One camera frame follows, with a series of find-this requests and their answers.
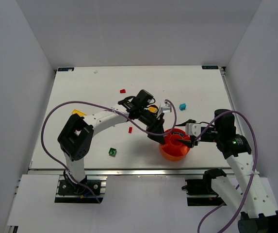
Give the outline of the orange divided round container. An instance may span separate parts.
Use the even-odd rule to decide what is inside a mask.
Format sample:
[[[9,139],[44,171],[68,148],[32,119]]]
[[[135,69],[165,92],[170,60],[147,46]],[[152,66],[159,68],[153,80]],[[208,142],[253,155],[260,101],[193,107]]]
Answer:
[[[182,138],[180,135],[172,134],[173,132],[183,133],[184,137]],[[190,140],[190,136],[186,135],[185,131],[175,128],[171,133],[167,134],[164,138],[166,144],[164,145],[160,144],[159,150],[161,155],[165,159],[171,162],[177,162],[186,157],[190,148],[187,148],[181,142],[177,141],[177,139]]]

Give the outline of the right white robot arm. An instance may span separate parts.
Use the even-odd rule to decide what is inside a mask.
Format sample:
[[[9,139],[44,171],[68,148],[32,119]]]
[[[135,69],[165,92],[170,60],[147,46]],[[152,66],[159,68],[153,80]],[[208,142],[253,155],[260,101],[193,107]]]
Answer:
[[[193,148],[199,142],[215,142],[218,150],[232,169],[237,187],[234,187],[226,173],[220,168],[205,171],[203,182],[208,192],[215,192],[223,203],[233,211],[233,217],[220,229],[223,233],[237,221],[241,233],[278,233],[278,207],[266,192],[256,169],[258,146],[255,135],[252,135],[254,146],[237,134],[235,115],[245,116],[238,111],[218,109],[214,119],[206,127],[189,119],[180,126],[190,139],[180,142]]]

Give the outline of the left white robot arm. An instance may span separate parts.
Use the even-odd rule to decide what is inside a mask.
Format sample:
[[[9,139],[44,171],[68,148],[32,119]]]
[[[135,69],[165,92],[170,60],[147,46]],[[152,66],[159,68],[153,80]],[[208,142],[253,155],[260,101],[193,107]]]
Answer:
[[[164,106],[156,108],[157,112],[151,112],[148,108],[152,105],[153,99],[149,92],[142,89],[137,96],[120,100],[110,110],[105,109],[86,118],[73,114],[68,119],[57,141],[64,152],[66,166],[69,169],[64,172],[64,178],[75,192],[81,193],[85,190],[78,184],[87,183],[83,158],[90,150],[93,137],[101,131],[125,123],[129,119],[137,119],[146,125],[148,138],[162,145],[165,143],[163,108],[171,106],[165,103]]]

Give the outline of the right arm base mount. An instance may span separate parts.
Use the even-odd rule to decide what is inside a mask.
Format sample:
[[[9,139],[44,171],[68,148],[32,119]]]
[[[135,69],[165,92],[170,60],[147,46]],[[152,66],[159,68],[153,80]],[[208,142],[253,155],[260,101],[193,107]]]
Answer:
[[[186,192],[188,206],[219,206],[223,203],[218,194],[207,190],[201,179],[185,180],[185,185],[181,189]]]

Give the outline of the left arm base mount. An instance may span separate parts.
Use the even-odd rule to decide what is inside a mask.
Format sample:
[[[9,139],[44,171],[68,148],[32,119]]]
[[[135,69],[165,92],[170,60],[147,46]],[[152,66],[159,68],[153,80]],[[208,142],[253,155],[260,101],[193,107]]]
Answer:
[[[104,180],[87,180],[85,183],[88,186],[99,202],[102,202],[106,181]],[[94,195],[86,187],[78,185],[77,188],[74,188],[69,181],[64,178],[60,178],[58,181],[55,203],[81,203],[81,204],[99,204]]]

